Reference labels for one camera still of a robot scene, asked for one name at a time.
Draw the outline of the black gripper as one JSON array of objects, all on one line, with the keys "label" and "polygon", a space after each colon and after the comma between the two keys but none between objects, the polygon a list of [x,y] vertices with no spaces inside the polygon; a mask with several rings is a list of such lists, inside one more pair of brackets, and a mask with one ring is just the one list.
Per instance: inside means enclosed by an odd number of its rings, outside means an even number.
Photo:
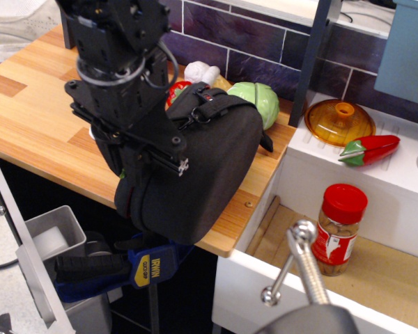
[{"label": "black gripper", "polygon": [[186,140],[165,111],[168,84],[167,70],[156,70],[126,77],[120,84],[106,81],[99,86],[81,79],[65,85],[72,112],[91,124],[111,171],[119,176],[125,170],[122,189],[145,190],[152,164],[177,175],[188,168]]}]

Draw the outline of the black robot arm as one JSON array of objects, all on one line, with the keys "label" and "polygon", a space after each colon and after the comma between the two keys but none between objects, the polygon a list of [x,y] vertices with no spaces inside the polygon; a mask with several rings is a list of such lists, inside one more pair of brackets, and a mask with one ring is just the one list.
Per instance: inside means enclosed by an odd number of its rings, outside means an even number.
[{"label": "black robot arm", "polygon": [[104,160],[138,181],[160,166],[182,175],[186,140],[165,111],[176,60],[162,41],[169,9],[158,1],[60,1],[77,48],[78,79],[65,91],[91,126]]}]

